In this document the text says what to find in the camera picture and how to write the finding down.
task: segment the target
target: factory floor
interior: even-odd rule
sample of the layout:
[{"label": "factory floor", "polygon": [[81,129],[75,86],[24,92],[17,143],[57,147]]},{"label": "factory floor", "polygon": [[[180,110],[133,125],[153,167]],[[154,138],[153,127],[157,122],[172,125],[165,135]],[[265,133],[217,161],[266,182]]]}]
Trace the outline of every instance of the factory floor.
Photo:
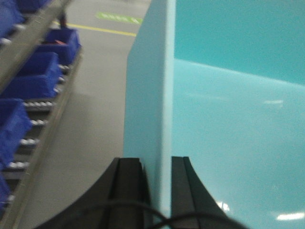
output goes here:
[{"label": "factory floor", "polygon": [[74,0],[67,8],[83,60],[18,228],[32,229],[61,212],[122,156],[127,56],[149,4]]}]

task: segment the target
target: shiny surface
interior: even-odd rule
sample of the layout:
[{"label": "shiny surface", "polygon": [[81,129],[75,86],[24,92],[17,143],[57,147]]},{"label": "shiny surface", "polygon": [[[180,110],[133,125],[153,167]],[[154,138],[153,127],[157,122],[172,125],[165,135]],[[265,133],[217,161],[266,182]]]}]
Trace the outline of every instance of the shiny surface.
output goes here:
[{"label": "shiny surface", "polygon": [[228,216],[305,228],[305,86],[175,60],[173,153]]},{"label": "shiny surface", "polygon": [[177,0],[175,57],[305,84],[305,1]]}]

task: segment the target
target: yellow floor line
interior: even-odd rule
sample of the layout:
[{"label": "yellow floor line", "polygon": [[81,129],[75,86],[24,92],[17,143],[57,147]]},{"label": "yellow floor line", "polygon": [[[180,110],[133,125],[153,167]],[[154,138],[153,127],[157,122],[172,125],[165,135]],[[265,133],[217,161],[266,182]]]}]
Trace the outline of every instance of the yellow floor line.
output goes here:
[{"label": "yellow floor line", "polygon": [[102,29],[102,28],[97,28],[97,27],[77,25],[77,24],[71,24],[71,23],[67,23],[67,25],[70,26],[70,27],[77,28],[77,29],[107,32],[107,33],[113,33],[113,34],[119,34],[119,35],[131,36],[131,37],[136,37],[137,36],[136,33],[132,33],[132,32],[123,32],[123,31],[117,31],[117,30]]}]

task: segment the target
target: roller conveyor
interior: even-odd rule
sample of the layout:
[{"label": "roller conveyor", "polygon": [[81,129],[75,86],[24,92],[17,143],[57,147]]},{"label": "roller conveyor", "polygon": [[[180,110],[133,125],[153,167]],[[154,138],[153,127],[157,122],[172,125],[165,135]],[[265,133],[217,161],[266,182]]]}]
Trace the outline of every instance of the roller conveyor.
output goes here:
[{"label": "roller conveyor", "polygon": [[[13,79],[28,57],[40,44],[56,18],[64,18],[65,7],[71,0],[52,0],[34,14],[24,15],[23,24],[16,24],[0,41],[0,93]],[[60,21],[61,28],[65,21]],[[14,161],[2,171],[11,195],[0,215],[0,228],[16,228],[27,203],[35,176],[47,152],[61,114],[72,91],[72,84],[81,61],[79,48],[72,64],[59,65],[62,76],[54,88],[54,98],[30,99],[24,106],[32,122],[32,129],[20,140]]]}]

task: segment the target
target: green floor marking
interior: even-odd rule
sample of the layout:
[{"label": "green floor marking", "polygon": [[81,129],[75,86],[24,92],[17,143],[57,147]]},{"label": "green floor marking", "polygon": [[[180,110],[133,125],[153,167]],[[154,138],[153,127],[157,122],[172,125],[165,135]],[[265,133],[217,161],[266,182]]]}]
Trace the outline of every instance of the green floor marking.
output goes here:
[{"label": "green floor marking", "polygon": [[97,12],[96,17],[99,19],[126,22],[126,23],[138,24],[138,25],[141,25],[143,21],[142,18],[135,18],[135,17],[119,15],[115,13],[107,13],[107,12]]}]

